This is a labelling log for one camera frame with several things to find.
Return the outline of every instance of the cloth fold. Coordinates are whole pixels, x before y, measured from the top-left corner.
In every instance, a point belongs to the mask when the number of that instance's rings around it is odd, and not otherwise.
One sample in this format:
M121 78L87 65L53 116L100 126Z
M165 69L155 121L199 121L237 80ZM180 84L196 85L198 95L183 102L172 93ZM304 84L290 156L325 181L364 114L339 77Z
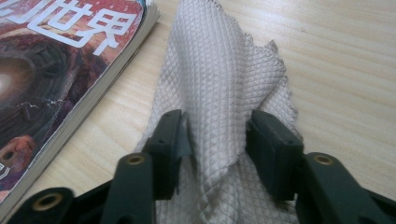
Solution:
M216 1L181 0L141 150L167 111L188 114L194 158L183 159L179 195L157 203L158 223L297 223L292 206L265 192L245 152L253 109L294 133L286 67L274 41L253 44Z

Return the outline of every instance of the magazine cover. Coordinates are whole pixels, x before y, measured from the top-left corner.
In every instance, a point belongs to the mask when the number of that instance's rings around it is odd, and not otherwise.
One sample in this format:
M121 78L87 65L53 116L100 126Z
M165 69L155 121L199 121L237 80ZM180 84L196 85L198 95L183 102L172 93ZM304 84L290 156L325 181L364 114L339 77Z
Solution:
M67 115L130 42L145 7L0 0L0 202L58 128L73 122Z

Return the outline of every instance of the wooden table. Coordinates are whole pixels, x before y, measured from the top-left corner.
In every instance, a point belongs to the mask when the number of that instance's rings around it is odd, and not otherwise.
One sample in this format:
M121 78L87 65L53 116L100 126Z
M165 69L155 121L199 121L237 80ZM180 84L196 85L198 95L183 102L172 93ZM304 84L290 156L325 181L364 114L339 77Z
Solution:
M112 178L145 130L176 0L59 156L27 192L77 195ZM257 45L274 39L288 68L305 152L338 158L367 189L396 200L396 2L221 0Z

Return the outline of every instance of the textured fabric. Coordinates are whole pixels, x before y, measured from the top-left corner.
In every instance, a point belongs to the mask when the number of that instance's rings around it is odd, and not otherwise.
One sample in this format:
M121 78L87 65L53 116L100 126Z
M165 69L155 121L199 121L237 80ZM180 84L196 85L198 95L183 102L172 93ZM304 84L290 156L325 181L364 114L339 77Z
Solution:
M158 223L296 223L292 204L275 203L245 152L253 109L293 132L286 68L274 42L256 47L215 1L181 0L142 148L161 115L188 114L194 157L183 159L179 194L157 203Z

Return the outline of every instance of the cloth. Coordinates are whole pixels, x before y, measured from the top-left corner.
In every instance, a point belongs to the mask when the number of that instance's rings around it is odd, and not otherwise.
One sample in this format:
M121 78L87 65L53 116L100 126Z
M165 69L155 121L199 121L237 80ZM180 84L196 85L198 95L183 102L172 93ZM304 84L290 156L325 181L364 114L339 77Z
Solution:
M162 114L181 109L194 156L182 161L179 194L157 202L158 223L297 223L293 204L271 199L245 152L253 109L276 115L297 133L285 71L275 42L255 46L219 3L180 1L137 150Z

